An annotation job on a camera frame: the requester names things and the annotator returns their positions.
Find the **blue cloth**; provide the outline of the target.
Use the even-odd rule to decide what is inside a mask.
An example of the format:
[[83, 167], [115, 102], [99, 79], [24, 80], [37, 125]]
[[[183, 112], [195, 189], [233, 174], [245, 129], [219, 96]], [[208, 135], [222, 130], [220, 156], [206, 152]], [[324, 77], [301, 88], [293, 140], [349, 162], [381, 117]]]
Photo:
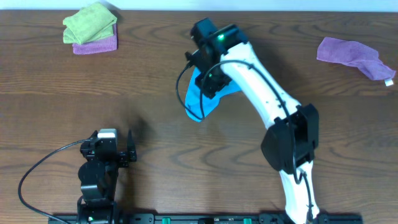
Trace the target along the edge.
[[[186, 110], [187, 115], [194, 121], [200, 122], [202, 119], [200, 110], [200, 89], [195, 84], [195, 79], [199, 76], [199, 69], [195, 68], [191, 77], [188, 90], [185, 96], [185, 106], [193, 113]], [[214, 98], [210, 99], [203, 96], [203, 110], [205, 116], [208, 116], [220, 103], [222, 97], [241, 91], [240, 87], [231, 81], [229, 85], [218, 92]]]

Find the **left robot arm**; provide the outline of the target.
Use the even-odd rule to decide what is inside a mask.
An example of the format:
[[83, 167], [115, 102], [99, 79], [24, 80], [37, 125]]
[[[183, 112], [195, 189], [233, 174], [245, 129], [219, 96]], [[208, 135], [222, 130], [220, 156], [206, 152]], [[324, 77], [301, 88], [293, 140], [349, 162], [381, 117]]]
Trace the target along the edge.
[[87, 160], [78, 171], [81, 198], [77, 223], [123, 223], [123, 213], [114, 201], [120, 168], [137, 161], [132, 132], [127, 135], [127, 149], [118, 151], [116, 129], [101, 129], [85, 140], [80, 152]]

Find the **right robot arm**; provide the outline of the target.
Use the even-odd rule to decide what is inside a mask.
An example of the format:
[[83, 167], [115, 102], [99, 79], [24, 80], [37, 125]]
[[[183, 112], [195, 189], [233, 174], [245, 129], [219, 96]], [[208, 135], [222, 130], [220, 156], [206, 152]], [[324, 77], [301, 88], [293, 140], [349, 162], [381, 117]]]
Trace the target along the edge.
[[274, 80], [258, 59], [247, 36], [235, 24], [218, 29], [209, 19], [196, 22], [190, 35], [197, 50], [186, 52], [187, 68], [195, 67], [186, 98], [180, 103], [201, 122], [222, 93], [238, 87], [264, 123], [261, 151], [279, 172], [285, 193], [285, 212], [292, 223], [315, 223], [320, 210], [312, 186], [312, 167], [318, 147], [319, 114], [302, 106]]

